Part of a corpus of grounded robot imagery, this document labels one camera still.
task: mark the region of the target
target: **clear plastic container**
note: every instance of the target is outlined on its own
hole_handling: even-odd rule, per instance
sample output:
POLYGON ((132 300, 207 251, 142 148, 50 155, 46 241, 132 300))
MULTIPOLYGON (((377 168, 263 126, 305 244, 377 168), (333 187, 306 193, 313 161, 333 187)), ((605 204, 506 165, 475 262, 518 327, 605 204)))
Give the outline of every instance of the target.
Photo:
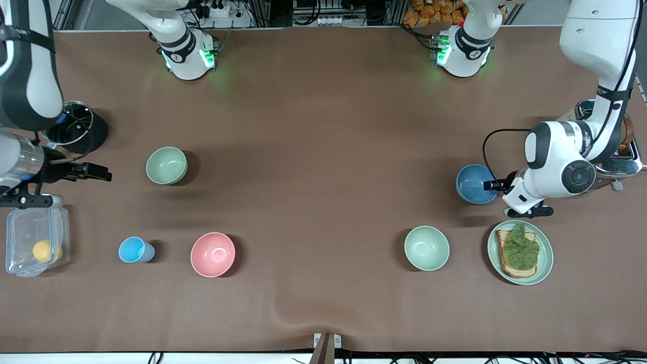
POLYGON ((67 210, 14 210, 6 220, 6 271, 33 277, 70 261, 67 210))

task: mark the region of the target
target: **yellow fruit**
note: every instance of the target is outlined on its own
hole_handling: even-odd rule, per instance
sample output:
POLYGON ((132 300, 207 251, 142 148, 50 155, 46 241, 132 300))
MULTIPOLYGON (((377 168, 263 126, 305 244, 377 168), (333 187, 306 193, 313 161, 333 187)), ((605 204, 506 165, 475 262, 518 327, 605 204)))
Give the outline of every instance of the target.
MULTIPOLYGON (((52 248, 49 246, 49 240, 41 240, 34 244, 32 253, 38 262, 44 263, 48 261, 52 257, 52 248)), ((58 249, 58 253, 56 253, 56 259, 54 261, 59 260, 62 256, 63 250, 58 249)))

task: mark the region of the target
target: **pink bowl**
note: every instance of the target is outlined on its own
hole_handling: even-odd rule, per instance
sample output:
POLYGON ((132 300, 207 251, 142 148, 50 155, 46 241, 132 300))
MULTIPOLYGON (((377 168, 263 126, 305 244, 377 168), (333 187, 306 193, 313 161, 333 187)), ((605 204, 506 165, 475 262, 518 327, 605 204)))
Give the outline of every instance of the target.
POLYGON ((214 278, 223 275, 232 267, 236 249, 225 234, 204 234, 191 249, 191 265, 201 276, 214 278))

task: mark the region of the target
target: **toast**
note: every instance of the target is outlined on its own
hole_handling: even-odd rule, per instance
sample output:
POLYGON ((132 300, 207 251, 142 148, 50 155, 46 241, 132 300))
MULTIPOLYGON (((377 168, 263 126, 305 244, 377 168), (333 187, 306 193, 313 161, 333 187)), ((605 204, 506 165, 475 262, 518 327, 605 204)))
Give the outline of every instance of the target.
MULTIPOLYGON (((505 240, 507 240, 508 236, 510 235, 510 231, 506 230, 497 230, 496 231, 496 240, 499 242, 499 260, 501 261, 501 270, 510 277, 514 278, 529 278, 532 277, 535 273, 537 273, 537 265, 535 264, 532 269, 529 269, 527 271, 520 271, 519 269, 514 269, 513 267, 510 267, 505 260, 505 255, 503 254, 503 244, 505 244, 505 240)), ((528 240, 534 241, 534 233, 525 233, 525 237, 528 240)))

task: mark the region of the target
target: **green bowl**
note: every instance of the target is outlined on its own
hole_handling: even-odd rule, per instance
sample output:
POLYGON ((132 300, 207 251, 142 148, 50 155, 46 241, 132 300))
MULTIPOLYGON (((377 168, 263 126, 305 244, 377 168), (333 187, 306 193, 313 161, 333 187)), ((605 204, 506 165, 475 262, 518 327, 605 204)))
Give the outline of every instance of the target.
POLYGON ((449 242, 435 227, 418 226, 404 239, 404 254, 414 267, 435 271, 449 259, 449 242))
POLYGON ((490 233, 487 240, 487 255, 494 266, 494 269, 505 279, 512 283, 521 284, 522 286, 530 286, 537 284, 550 274, 553 269, 553 248, 548 238, 542 233, 537 226, 521 220, 509 220, 497 225, 490 233), (535 240, 539 243, 539 256, 537 257, 537 273, 529 278, 514 278, 510 277, 501 269, 501 260, 499 259, 499 242, 496 240, 497 230, 513 230, 519 223, 524 224, 525 230, 529 233, 534 233, 535 240))
POLYGON ((188 169, 184 152, 174 146, 165 146, 151 154, 146 162, 146 175, 160 185, 178 183, 188 169))

